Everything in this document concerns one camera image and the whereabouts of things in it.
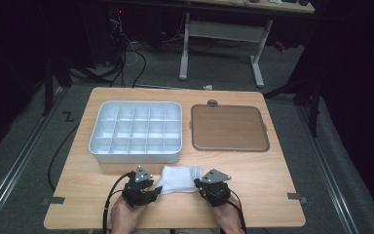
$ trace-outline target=desk top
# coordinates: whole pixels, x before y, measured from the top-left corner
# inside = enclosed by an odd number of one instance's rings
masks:
[[[229,187],[243,204],[248,227],[302,226],[305,217],[299,201],[289,200],[295,193],[266,102],[260,93],[229,91],[192,91],[95,88],[71,146],[54,196],[63,204],[51,204],[44,224],[49,229],[101,228],[105,199],[120,175],[138,164],[101,164],[89,151],[89,141],[100,106],[115,100],[170,100],[182,107],[183,147],[178,162],[170,166],[201,166],[205,174],[215,168],[232,177]],[[270,148],[266,152],[200,151],[192,145],[191,107],[215,99],[219,104],[256,106],[267,127]],[[142,164],[155,182],[165,164]],[[122,189],[126,181],[117,186]],[[198,192],[160,195],[150,204],[139,228],[217,227],[211,210]]]
[[[315,8],[309,3],[307,6],[302,6],[299,3],[271,3],[269,0],[260,0],[258,3],[250,3],[245,0],[190,0],[191,2],[200,2],[208,4],[220,4],[235,7],[248,7],[264,10],[283,11],[292,13],[308,13],[315,12]]]

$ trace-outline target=plastic compartment box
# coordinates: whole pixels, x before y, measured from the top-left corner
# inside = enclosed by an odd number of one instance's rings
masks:
[[[172,101],[105,102],[89,145],[101,163],[174,163],[181,147],[181,106]]]

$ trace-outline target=folded white cloth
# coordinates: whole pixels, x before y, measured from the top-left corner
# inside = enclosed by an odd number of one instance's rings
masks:
[[[195,178],[202,177],[202,169],[193,167],[169,167],[164,166],[162,175],[156,187],[163,186],[162,194],[173,192],[196,192],[198,188],[194,184]]]

